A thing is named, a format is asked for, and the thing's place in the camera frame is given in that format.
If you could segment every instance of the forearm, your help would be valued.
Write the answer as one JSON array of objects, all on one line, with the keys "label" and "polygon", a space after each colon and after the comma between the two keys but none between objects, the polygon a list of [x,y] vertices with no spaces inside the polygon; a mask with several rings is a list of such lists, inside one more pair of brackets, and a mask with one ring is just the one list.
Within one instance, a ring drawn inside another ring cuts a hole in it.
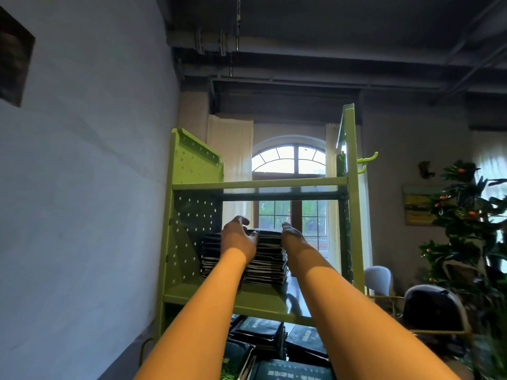
[{"label": "forearm", "polygon": [[313,248],[298,254],[297,267],[301,291],[339,376],[353,380],[458,379]]},{"label": "forearm", "polygon": [[242,253],[226,251],[151,352],[135,380],[219,378],[241,275]]}]

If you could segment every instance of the gray wall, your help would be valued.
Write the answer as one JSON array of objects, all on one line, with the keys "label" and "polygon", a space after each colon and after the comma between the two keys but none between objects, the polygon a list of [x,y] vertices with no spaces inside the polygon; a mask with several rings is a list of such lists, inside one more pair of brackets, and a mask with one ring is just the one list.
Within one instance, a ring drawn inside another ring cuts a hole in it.
[{"label": "gray wall", "polygon": [[178,86],[155,0],[0,0],[36,37],[0,101],[0,377],[95,380],[154,317]]},{"label": "gray wall", "polygon": [[[419,284],[427,267],[418,246],[430,239],[445,242],[443,229],[406,226],[402,186],[442,186],[442,169],[458,159],[472,159],[472,132],[465,108],[428,106],[424,96],[363,93],[363,155],[378,152],[368,165],[373,263],[391,269],[399,294]],[[420,161],[431,162],[437,177],[419,176]]]}]

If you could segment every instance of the painting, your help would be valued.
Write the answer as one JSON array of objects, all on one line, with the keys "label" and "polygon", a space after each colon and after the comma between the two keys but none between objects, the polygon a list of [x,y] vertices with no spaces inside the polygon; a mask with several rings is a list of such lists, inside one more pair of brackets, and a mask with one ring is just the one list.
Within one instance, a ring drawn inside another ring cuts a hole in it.
[{"label": "painting", "polygon": [[431,225],[430,197],[442,191],[440,187],[403,186],[403,206],[406,225]]},{"label": "painting", "polygon": [[35,38],[0,6],[0,99],[21,106]]}]

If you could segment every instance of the artificial tree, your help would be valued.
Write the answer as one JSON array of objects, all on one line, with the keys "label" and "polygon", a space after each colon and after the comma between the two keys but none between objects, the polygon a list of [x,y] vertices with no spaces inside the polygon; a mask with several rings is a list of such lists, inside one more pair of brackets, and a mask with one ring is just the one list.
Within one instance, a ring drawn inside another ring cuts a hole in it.
[{"label": "artificial tree", "polygon": [[433,240],[420,246],[430,264],[428,281],[455,293],[467,310],[473,332],[487,337],[492,365],[479,364],[481,372],[507,376],[507,275],[499,262],[507,248],[499,237],[507,220],[507,196],[482,198],[486,186],[507,179],[476,179],[479,168],[461,160],[444,169],[442,177],[454,181],[431,198],[433,225],[445,228],[448,243]]}]

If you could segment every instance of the person's left hand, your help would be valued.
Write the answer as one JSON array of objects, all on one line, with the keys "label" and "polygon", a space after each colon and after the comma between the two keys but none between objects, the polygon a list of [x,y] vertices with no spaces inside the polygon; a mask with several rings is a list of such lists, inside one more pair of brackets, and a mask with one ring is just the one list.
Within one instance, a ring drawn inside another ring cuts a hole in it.
[{"label": "person's left hand", "polygon": [[250,220],[243,216],[236,216],[225,224],[221,232],[220,255],[223,255],[225,251],[231,248],[235,248],[245,255],[247,264],[254,259],[259,234],[257,231],[254,231],[250,236],[247,236],[245,225],[249,224]]}]

